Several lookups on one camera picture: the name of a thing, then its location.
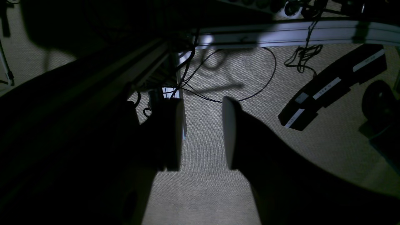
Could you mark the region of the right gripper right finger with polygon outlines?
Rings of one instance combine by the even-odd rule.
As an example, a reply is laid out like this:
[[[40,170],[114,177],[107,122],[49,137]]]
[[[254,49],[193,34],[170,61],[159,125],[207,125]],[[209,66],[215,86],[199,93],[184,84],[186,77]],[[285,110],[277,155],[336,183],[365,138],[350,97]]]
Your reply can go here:
[[[250,184],[263,225],[397,225],[399,199],[327,172],[225,96],[227,166]]]

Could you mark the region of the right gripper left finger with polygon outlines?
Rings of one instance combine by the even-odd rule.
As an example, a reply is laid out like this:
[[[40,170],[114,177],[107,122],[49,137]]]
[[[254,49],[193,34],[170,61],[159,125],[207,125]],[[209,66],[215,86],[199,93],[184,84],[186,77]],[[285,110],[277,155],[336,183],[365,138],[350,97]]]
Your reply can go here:
[[[129,126],[127,135],[134,157],[158,171],[179,171],[183,142],[183,101],[162,99],[151,115],[138,125]]]

